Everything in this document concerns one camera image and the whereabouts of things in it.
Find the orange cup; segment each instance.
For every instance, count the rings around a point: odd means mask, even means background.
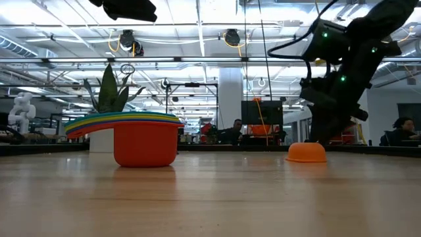
[[[287,161],[300,163],[326,162],[326,151],[318,143],[295,143],[289,147]]]

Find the white column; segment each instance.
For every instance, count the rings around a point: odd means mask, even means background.
[[[241,68],[219,69],[218,129],[231,128],[235,119],[241,119],[243,74]]]

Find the wooden table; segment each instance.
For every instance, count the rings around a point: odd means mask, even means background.
[[[124,169],[112,155],[0,158],[0,236],[419,236],[421,159],[181,153]]]

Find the monitor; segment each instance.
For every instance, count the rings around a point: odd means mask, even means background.
[[[259,101],[259,105],[265,125],[284,124],[282,101]],[[256,101],[241,102],[241,120],[246,125],[262,125]]]

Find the green leaves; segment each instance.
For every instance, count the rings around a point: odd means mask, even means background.
[[[129,97],[129,87],[124,88],[120,95],[118,95],[117,100],[114,102],[113,112],[122,112],[124,106],[126,105],[127,98]]]
[[[133,101],[145,89],[145,87],[142,87],[134,95],[129,97],[129,87],[126,84],[130,76],[131,74],[127,74],[123,78],[122,86],[118,90],[116,77],[114,76],[111,65],[108,64],[103,75],[102,83],[100,79],[96,78],[101,86],[98,101],[95,99],[95,94],[92,92],[88,80],[84,80],[84,87],[91,96],[92,105],[98,113],[122,112],[126,103]]]
[[[127,102],[131,102],[132,100],[134,100],[140,93],[142,93],[142,91],[145,89],[146,87],[142,87],[142,88],[140,88],[137,92],[136,92],[136,94],[134,94],[134,95],[132,95],[132,96],[130,96],[129,98],[128,98],[128,100],[127,100]]]
[[[121,89],[123,89],[123,87],[124,86],[126,86],[126,84],[127,84],[127,80],[129,79],[129,77],[131,76],[131,74],[127,74],[124,78],[123,78],[123,83],[122,83],[122,85],[121,85],[121,87],[120,87],[120,90],[118,91],[118,93],[120,93],[121,92]]]
[[[89,84],[89,82],[87,81],[87,79],[84,79],[84,88],[87,90],[87,92],[89,93],[89,95],[91,96],[91,100],[92,100],[92,105],[93,108],[98,111],[98,102],[95,99],[95,96],[92,92],[92,88],[91,88],[91,84]]]
[[[112,112],[112,105],[117,100],[117,83],[114,73],[112,73],[112,67],[108,64],[105,69],[103,76],[103,83],[101,84],[101,90],[99,91],[99,111],[100,113]]]

